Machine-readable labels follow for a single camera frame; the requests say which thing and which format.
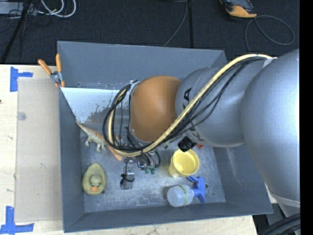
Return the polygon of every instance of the yellow rubber duck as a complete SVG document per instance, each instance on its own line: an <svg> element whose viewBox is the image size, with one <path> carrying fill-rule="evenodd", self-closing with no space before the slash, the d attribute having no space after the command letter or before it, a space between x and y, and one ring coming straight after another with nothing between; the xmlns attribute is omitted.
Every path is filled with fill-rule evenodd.
<svg viewBox="0 0 313 235"><path fill-rule="evenodd" d="M107 176L99 163L91 164L82 180L84 191L89 195L99 195L107 185Z"/></svg>

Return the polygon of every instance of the dark carpet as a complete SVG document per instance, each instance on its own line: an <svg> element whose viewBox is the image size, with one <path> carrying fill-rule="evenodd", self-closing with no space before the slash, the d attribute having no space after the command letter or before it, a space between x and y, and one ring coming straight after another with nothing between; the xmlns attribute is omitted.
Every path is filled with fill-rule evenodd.
<svg viewBox="0 0 313 235"><path fill-rule="evenodd" d="M60 6L58 0L45 1L50 7ZM300 0L250 1L258 18L234 21L219 0L192 0L181 28L166 46L220 49L228 60L250 52L280 56L299 48ZM40 0L32 3L43 11ZM5 63L37 64L40 58L54 65L60 40L163 46L186 11L186 2L163 0L76 0L76 3L77 10L69 18L26 16ZM73 4L70 0L66 4L69 13ZM18 19L7 15L0 17L1 55L17 23Z"/></svg>

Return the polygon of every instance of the toy dinosaur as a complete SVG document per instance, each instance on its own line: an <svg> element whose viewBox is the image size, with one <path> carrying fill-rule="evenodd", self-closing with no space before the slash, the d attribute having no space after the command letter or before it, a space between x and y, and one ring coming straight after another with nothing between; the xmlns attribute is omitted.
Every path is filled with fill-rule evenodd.
<svg viewBox="0 0 313 235"><path fill-rule="evenodd" d="M88 136L88 138L85 142L85 146L89 146L89 142L95 142L97 144L97 149L96 149L97 152L101 152L100 147L102 150L104 150L104 151L106 150L105 145L107 145L107 143L106 143L104 137L99 132L84 126L83 124L79 123L78 121L76 121L76 123ZM117 160L119 160L119 161L122 160L122 157L119 156L118 154L116 154L113 149L110 149L110 147L109 147L109 150L112 152L112 154L116 157Z"/></svg>

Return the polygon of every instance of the yellow cup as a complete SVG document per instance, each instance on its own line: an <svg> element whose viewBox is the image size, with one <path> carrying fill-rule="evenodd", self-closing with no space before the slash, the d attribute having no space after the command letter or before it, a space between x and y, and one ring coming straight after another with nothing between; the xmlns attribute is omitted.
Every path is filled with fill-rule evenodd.
<svg viewBox="0 0 313 235"><path fill-rule="evenodd" d="M188 177L199 169L199 158L193 150L182 152L178 149L171 158L171 164L168 168L172 177Z"/></svg>

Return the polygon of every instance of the white bottle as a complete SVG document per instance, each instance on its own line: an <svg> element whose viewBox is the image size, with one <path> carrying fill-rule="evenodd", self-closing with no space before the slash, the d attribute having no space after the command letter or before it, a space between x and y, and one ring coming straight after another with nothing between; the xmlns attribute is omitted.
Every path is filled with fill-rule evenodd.
<svg viewBox="0 0 313 235"><path fill-rule="evenodd" d="M194 198L194 191L188 185L179 185L169 188L167 200L173 207L189 205Z"/></svg>

